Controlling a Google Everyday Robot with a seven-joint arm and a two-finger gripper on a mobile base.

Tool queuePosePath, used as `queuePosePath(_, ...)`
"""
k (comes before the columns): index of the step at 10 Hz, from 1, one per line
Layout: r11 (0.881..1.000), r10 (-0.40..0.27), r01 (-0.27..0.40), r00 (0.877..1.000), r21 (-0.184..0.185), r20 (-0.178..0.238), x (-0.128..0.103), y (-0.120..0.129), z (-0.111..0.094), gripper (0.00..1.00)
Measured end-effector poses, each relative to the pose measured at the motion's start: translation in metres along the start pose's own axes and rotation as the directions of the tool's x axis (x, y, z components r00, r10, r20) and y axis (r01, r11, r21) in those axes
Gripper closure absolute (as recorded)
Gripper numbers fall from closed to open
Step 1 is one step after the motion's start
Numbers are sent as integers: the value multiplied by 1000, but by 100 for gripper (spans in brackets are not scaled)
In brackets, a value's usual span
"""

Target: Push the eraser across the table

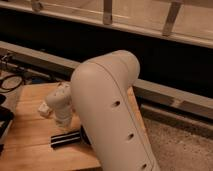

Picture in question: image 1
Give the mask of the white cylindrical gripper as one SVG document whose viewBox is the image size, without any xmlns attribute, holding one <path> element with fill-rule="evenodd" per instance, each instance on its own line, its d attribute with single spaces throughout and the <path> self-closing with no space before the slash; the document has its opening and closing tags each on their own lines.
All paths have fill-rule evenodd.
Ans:
<svg viewBox="0 0 213 171">
<path fill-rule="evenodd" d="M 61 83 L 46 96 L 45 102 L 55 112 L 56 124 L 59 127 L 68 127 L 72 120 L 70 85 Z"/>
</svg>

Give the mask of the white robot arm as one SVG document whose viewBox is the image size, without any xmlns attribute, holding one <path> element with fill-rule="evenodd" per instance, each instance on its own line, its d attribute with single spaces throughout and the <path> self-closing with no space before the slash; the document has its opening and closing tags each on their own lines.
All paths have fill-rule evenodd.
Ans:
<svg viewBox="0 0 213 171">
<path fill-rule="evenodd" d="M 81 63 L 70 84 L 45 98 L 59 125 L 77 113 L 103 171 L 160 171 L 127 95 L 139 72 L 134 54 L 114 51 Z"/>
</svg>

